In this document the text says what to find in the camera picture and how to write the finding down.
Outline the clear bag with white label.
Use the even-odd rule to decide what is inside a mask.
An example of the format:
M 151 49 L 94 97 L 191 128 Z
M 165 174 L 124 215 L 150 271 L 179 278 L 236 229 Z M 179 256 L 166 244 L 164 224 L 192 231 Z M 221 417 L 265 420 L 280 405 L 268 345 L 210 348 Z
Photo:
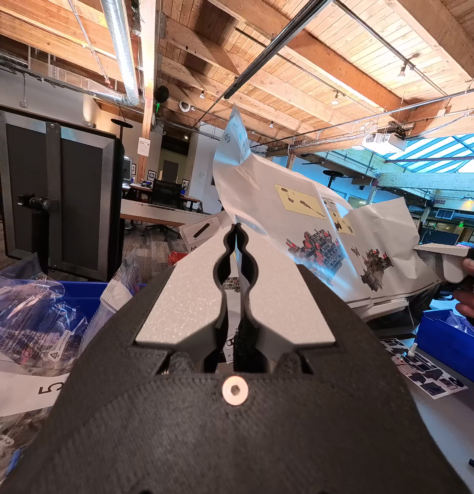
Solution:
M 0 352 L 0 486 L 36 438 L 74 361 L 18 364 Z

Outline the white ceiling projector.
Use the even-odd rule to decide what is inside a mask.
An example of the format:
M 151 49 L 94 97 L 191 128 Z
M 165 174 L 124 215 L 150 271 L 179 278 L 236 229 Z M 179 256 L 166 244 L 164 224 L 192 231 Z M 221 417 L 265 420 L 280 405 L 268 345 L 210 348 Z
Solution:
M 403 136 L 393 132 L 367 134 L 361 145 L 371 152 L 384 156 L 405 151 L 407 143 Z

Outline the black ceiling rail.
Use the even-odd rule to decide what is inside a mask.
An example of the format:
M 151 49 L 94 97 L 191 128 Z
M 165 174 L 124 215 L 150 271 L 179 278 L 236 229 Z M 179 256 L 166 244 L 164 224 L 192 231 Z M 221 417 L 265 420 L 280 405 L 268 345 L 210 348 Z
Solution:
M 271 58 L 277 55 L 289 41 L 295 38 L 330 3 L 331 1 L 309 1 L 225 91 L 222 98 L 228 100 L 233 96 L 235 92 L 246 84 Z

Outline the black computer monitor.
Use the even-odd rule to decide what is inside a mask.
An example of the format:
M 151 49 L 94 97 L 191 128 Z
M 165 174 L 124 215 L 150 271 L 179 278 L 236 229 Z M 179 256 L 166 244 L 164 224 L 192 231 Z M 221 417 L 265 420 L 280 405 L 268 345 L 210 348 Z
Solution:
M 123 158 L 112 133 L 0 105 L 6 256 L 109 281 L 122 259 Z

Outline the lego sticker sheet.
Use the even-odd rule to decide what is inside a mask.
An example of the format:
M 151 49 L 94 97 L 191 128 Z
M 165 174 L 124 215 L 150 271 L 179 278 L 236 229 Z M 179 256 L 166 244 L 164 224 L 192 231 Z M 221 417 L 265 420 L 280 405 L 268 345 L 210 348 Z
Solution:
M 419 352 L 396 338 L 382 339 L 398 371 L 419 389 L 436 400 L 465 391 L 468 387 Z

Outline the black office chair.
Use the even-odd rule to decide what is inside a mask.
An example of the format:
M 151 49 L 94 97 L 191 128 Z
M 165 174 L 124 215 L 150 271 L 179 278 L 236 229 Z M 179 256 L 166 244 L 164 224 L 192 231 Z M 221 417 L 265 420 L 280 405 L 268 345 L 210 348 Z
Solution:
M 151 196 L 148 200 L 150 205 L 171 207 L 179 209 L 181 205 L 181 184 L 172 182 L 166 182 L 156 179 L 153 182 L 153 188 Z M 152 224 L 145 226 L 142 236 L 146 235 L 149 230 L 158 230 L 165 235 L 165 239 L 169 232 L 172 232 L 178 239 L 181 239 L 181 235 L 175 229 L 164 224 Z

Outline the white lego instruction booklet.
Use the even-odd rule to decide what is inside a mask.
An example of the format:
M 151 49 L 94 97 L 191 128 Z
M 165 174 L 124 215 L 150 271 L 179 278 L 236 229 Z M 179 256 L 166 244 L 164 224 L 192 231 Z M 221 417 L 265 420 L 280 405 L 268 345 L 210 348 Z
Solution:
M 304 265 L 363 319 L 402 310 L 441 283 L 414 250 L 419 236 L 404 199 L 354 209 L 324 185 L 252 153 L 236 105 L 213 179 L 232 222 Z

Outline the grey office desk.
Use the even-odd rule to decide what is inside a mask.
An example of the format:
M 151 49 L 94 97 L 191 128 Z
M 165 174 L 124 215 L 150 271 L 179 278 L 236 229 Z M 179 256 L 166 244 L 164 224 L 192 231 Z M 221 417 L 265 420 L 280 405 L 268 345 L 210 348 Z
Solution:
M 208 219 L 209 215 L 122 199 L 120 217 L 148 224 L 179 227 Z

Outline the silver ventilation duct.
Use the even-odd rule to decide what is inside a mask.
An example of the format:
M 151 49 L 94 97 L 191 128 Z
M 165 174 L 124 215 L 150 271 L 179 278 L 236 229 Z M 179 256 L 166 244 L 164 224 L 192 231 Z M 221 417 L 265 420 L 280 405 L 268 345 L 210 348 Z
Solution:
M 100 2 L 126 92 L 125 104 L 136 107 L 140 103 L 140 96 L 125 3 Z

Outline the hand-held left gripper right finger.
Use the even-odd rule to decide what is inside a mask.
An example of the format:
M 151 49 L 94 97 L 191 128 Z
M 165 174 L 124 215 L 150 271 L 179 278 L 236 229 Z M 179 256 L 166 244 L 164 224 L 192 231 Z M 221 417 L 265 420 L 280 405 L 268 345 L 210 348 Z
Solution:
M 263 355 L 282 355 L 335 344 L 299 267 L 246 224 L 237 225 L 241 304 L 250 324 L 251 347 Z

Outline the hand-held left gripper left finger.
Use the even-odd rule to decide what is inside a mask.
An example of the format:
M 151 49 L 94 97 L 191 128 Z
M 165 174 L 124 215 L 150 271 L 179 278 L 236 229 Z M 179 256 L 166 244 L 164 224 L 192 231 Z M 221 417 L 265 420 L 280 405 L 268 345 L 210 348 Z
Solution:
M 224 346 L 235 225 L 227 226 L 173 267 L 135 342 L 143 346 Z

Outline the heap of clear plastic bags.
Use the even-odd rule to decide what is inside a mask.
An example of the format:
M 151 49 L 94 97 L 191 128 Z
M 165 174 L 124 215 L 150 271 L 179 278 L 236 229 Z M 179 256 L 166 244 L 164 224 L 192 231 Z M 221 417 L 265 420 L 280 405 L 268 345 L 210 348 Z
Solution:
M 0 352 L 18 364 L 65 365 L 141 288 L 140 251 L 121 262 L 90 323 L 63 299 L 61 281 L 45 275 L 36 253 L 0 272 Z

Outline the person's right hand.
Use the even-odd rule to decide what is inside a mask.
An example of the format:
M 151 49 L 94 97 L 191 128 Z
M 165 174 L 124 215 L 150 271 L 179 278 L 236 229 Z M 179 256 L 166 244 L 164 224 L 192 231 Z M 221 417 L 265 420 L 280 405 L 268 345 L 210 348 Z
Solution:
M 454 290 L 453 297 L 458 301 L 456 310 L 474 327 L 474 259 L 465 258 L 462 268 L 467 275 L 467 280 L 461 287 Z

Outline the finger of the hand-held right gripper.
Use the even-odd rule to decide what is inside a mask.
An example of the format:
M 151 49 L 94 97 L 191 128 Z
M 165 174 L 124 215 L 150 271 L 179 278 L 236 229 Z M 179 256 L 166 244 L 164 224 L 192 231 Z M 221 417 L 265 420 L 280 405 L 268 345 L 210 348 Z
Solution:
M 443 281 L 461 283 L 467 276 L 462 262 L 467 257 L 468 246 L 447 244 L 419 244 L 414 246 L 420 259 Z

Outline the black floor lamp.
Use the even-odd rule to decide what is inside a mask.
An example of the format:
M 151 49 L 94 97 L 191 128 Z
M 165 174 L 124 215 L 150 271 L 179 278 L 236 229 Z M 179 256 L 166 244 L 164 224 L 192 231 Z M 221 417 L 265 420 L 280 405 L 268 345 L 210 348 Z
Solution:
M 115 119 L 115 118 L 110 119 L 110 121 L 119 127 L 119 129 L 120 129 L 119 130 L 119 140 L 122 142 L 124 129 L 132 129 L 133 125 L 127 121 L 119 120 L 119 119 Z
M 351 176 L 347 176 L 342 172 L 336 171 L 336 170 L 324 170 L 323 174 L 325 176 L 329 177 L 328 185 L 327 187 L 329 189 L 332 188 L 332 183 L 337 179 L 337 178 L 352 178 Z

